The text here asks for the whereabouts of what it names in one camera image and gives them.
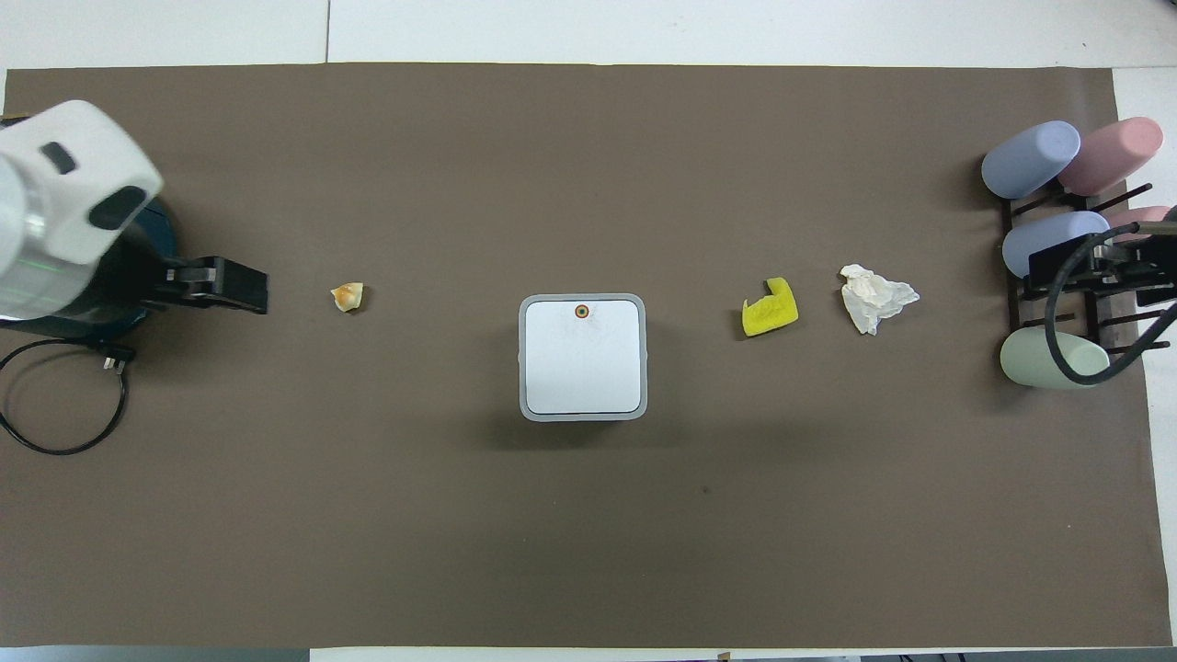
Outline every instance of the brown tabletop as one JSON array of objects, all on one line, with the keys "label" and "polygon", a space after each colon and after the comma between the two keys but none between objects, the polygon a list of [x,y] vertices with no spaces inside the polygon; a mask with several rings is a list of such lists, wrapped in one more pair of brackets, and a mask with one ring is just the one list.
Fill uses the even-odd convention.
[{"label": "brown tabletop", "polygon": [[[1170,643],[1141,371],[1057,392],[996,362],[979,158],[1115,120],[1108,71],[8,75],[9,112],[69,98],[271,312],[147,320],[91,451],[0,439],[2,644]],[[850,263],[923,299],[862,337]],[[744,339],[772,276],[800,320]],[[519,303],[613,291],[646,305],[649,413],[525,421]],[[6,411],[85,437],[113,385],[84,359],[6,375]]]}]

